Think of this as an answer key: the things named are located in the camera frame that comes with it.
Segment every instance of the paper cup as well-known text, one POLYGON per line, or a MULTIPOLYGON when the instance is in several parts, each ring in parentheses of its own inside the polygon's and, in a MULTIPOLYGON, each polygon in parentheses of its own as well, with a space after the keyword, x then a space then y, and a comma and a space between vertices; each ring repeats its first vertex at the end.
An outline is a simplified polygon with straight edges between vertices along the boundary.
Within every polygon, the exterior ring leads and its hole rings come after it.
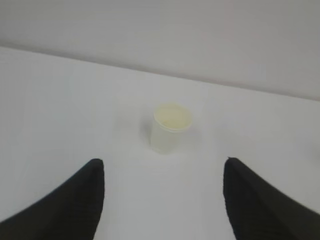
POLYGON ((192 114, 188 109, 175 103, 160 105, 153 114, 151 148, 161 154, 172 152, 191 123, 192 114))

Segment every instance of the cup rim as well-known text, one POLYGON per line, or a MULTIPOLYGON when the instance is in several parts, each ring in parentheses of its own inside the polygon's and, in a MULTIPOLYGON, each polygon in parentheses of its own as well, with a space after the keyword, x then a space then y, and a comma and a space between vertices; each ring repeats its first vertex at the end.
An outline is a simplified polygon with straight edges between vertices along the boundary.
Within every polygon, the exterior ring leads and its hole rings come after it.
POLYGON ((154 112, 153 112, 153 119, 155 120, 155 122, 164 130, 168 131, 168 132, 171 132, 171 133, 182 133, 184 131, 186 131, 187 129, 189 129, 193 123, 193 116, 192 116, 192 113, 189 111, 189 109, 187 109, 186 107, 184 106, 181 106, 180 104, 177 104, 175 102, 168 102, 168 103, 163 103, 161 105, 159 105, 158 107, 155 108, 154 112), (168 107, 174 107, 174 108, 177 108, 177 109, 180 109, 182 111, 184 111, 188 117, 189 117, 189 123, 187 126, 185 127, 181 127, 181 128, 172 128, 172 127, 167 127, 165 126, 163 123, 161 123, 156 115, 157 115, 157 112, 159 109, 161 108, 168 108, 168 107))

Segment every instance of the white wall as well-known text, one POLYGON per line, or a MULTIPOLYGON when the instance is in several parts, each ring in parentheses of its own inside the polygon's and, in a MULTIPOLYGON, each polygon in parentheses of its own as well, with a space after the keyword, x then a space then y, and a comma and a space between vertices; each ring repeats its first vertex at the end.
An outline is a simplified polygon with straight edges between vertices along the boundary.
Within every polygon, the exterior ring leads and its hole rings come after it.
POLYGON ((0 45, 320 100, 319 0, 0 0, 0 45))

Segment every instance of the white tabletop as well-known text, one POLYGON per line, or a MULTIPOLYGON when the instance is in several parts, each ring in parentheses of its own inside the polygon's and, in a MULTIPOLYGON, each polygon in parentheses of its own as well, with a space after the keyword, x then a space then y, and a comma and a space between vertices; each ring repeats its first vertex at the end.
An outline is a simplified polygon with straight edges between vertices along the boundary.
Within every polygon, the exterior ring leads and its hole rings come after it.
POLYGON ((316 101, 0 47, 0 220, 101 158, 96 240, 234 240, 227 157, 320 212, 319 146, 316 101), (194 115, 169 155, 147 141, 164 102, 194 115))

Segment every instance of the white table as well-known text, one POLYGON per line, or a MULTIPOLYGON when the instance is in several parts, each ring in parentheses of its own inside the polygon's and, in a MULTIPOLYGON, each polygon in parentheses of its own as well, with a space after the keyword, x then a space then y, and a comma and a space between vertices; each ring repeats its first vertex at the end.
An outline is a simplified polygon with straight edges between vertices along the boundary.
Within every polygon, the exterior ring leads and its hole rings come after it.
POLYGON ((228 156, 320 212, 320 102, 0 48, 0 220, 101 158, 95 239, 234 240, 228 156), (160 155, 147 135, 153 107, 168 101, 194 125, 160 155))

